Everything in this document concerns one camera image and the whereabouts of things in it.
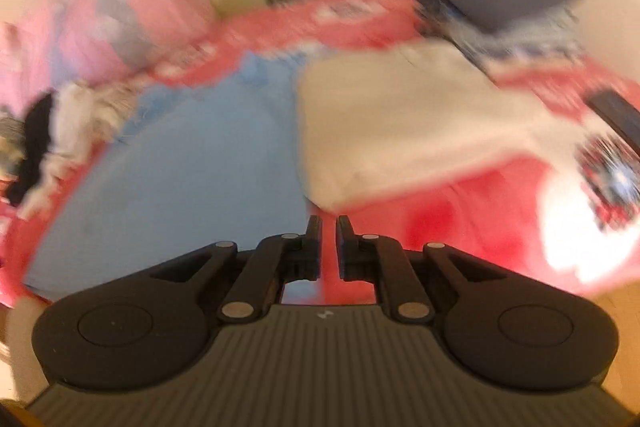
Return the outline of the red floral bed blanket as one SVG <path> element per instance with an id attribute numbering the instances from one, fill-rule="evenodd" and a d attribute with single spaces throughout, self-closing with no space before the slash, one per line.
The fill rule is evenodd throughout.
<path id="1" fill-rule="evenodd" d="M 247 54 L 273 57 L 305 52 L 306 67 L 315 58 L 333 53 L 386 50 L 428 40 L 419 36 L 417 24 L 413 0 L 314 0 L 283 10 L 262 10 L 224 26 L 186 67 L 173 61 L 158 66 L 150 88 L 213 86 L 237 72 Z M 455 180 L 416 186 L 336 211 L 317 207 L 306 195 L 296 82 L 299 172 L 308 217 L 317 213 L 331 222 L 345 215 L 357 232 L 393 237 L 412 251 L 426 243 L 445 243 L 577 295 L 597 294 L 637 280 L 638 222 L 616 221 L 600 227 L 587 185 L 599 158 L 596 143 L 611 139 L 613 133 L 582 103 L 582 94 L 590 86 L 602 86 L 603 79 L 582 67 L 576 72 L 554 72 L 551 80 L 550 87 L 541 86 L 533 74 L 510 84 L 490 81 L 501 90 L 536 95 L 553 115 L 582 129 L 566 161 L 552 165 L 522 154 Z M 22 220 L 11 210 L 2 210 L 4 305 L 35 295 L 23 280 L 50 220 L 114 142 L 99 146 L 85 165 L 70 171 L 50 207 L 35 217 Z"/>

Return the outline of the cream folded garment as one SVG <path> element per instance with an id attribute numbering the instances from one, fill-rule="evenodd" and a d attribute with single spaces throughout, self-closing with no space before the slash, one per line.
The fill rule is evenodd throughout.
<path id="1" fill-rule="evenodd" d="M 438 39 L 315 58 L 297 94 L 306 195 L 329 211 L 522 154 L 555 165 L 582 134 L 536 95 L 497 88 Z"/>

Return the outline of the light blue t-shirt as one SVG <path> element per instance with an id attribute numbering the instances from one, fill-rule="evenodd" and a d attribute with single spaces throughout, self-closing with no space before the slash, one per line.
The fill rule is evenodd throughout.
<path id="1" fill-rule="evenodd" d="M 220 241 L 304 231 L 296 82 L 308 54 L 247 54 L 213 86 L 155 86 L 53 217 L 24 285 L 58 300 Z"/>

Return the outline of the white fleece garment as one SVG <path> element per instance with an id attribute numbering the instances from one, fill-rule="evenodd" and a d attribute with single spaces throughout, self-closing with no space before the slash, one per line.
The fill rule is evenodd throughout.
<path id="1" fill-rule="evenodd" d="M 122 82 L 92 87 L 76 81 L 55 92 L 40 180 L 27 191 L 17 217 L 28 220 L 48 209 L 70 171 L 85 165 L 96 144 L 115 140 L 136 106 L 137 91 Z"/>

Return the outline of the pink purple folded quilt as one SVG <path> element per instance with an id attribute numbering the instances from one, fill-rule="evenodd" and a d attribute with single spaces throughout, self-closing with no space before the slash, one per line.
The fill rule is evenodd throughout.
<path id="1" fill-rule="evenodd" d="M 122 80 L 203 38 L 209 0 L 40 0 L 1 26 L 1 106 L 15 116 L 44 92 Z"/>

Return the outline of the black garment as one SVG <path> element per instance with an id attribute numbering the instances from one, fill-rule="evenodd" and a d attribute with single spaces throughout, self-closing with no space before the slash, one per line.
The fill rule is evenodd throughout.
<path id="1" fill-rule="evenodd" d="M 40 164 L 51 143 L 50 117 L 53 92 L 43 95 L 28 111 L 24 120 L 25 157 L 17 170 L 17 178 L 6 189 L 6 199 L 17 208 L 27 192 L 41 178 Z"/>

